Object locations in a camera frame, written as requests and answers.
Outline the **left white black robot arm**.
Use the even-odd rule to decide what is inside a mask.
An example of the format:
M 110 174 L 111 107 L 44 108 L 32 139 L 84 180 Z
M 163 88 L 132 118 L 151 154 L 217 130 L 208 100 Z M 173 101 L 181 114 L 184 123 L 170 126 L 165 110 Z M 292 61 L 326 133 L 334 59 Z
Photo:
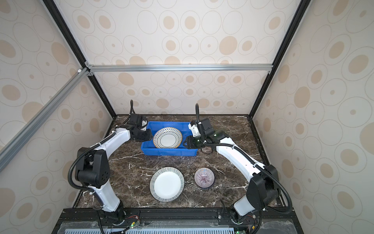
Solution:
M 109 179 L 109 157 L 128 141 L 144 142 L 152 138 L 147 129 L 146 116 L 131 113 L 129 117 L 102 141 L 89 148 L 81 148 L 77 159 L 68 172 L 69 184 L 79 190 L 89 191 L 99 201 L 105 212 L 115 212 L 120 207 L 120 199 L 115 195 Z

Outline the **dotted yellow rim plate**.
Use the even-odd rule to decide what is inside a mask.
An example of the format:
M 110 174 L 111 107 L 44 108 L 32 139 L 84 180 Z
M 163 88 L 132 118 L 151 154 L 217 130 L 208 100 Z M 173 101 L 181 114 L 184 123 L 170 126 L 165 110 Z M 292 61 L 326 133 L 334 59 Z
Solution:
M 153 144 L 160 149 L 175 149 L 182 143 L 182 132 L 173 127 L 162 128 L 153 137 Z

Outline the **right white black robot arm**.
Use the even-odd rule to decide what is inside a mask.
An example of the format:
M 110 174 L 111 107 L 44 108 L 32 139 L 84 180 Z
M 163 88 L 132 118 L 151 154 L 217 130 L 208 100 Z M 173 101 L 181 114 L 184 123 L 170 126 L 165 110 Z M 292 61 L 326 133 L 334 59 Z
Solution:
M 245 196 L 236 201 L 231 208 L 234 218 L 243 217 L 253 211 L 269 209 L 280 214 L 292 212 L 292 200 L 285 187 L 279 182 L 278 171 L 272 165 L 264 165 L 241 149 L 224 131 L 216 131 L 209 119 L 189 123 L 192 135 L 187 136 L 183 145 L 188 149 L 210 147 L 228 159 L 248 181 Z M 287 207 L 279 210 L 269 206 L 276 198 L 284 194 Z

